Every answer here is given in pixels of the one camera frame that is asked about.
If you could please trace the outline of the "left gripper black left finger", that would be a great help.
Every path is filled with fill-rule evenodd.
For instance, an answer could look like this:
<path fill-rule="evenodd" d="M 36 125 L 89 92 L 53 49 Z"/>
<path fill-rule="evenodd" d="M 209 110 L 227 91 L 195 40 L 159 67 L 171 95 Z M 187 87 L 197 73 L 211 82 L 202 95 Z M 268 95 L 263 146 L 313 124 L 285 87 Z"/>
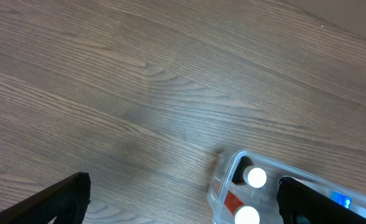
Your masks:
<path fill-rule="evenodd" d="M 91 179 L 77 172 L 0 212 L 0 224 L 81 224 L 90 203 Z"/>

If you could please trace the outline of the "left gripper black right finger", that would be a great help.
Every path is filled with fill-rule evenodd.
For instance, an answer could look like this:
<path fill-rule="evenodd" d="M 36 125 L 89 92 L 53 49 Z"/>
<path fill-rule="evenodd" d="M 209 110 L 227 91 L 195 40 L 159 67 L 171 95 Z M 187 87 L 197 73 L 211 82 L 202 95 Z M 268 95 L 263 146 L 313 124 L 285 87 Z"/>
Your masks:
<path fill-rule="evenodd" d="M 366 218 L 292 177 L 279 180 L 277 202 L 284 224 L 366 224 Z"/>

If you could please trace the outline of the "blue medicine box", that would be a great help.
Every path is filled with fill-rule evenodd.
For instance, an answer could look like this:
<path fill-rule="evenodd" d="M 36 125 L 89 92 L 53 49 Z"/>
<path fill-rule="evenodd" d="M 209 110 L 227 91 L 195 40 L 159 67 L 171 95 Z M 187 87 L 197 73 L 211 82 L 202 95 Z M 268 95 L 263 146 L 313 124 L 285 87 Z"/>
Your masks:
<path fill-rule="evenodd" d="M 351 197 L 346 196 L 340 192 L 333 191 L 333 190 L 330 191 L 330 199 L 347 209 L 349 209 L 352 204 Z"/>

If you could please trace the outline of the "orange tube with white cap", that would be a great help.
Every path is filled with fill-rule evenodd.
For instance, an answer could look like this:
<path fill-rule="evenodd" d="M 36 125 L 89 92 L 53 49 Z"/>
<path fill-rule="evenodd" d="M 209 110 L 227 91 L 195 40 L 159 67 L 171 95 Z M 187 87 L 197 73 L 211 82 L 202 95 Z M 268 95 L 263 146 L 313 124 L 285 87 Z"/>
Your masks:
<path fill-rule="evenodd" d="M 227 191 L 224 206 L 234 218 L 234 224 L 259 224 L 260 215 L 258 211 L 246 205 L 236 194 Z"/>

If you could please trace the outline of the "dark bottle with white cap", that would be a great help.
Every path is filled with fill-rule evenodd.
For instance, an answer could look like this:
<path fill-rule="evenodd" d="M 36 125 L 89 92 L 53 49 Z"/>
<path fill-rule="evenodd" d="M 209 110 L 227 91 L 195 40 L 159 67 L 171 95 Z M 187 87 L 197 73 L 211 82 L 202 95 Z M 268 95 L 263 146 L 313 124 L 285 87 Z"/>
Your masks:
<path fill-rule="evenodd" d="M 261 188 L 266 184 L 267 174 L 255 166 L 251 158 L 243 156 L 234 171 L 232 182 L 236 185 L 249 185 L 255 189 Z"/>

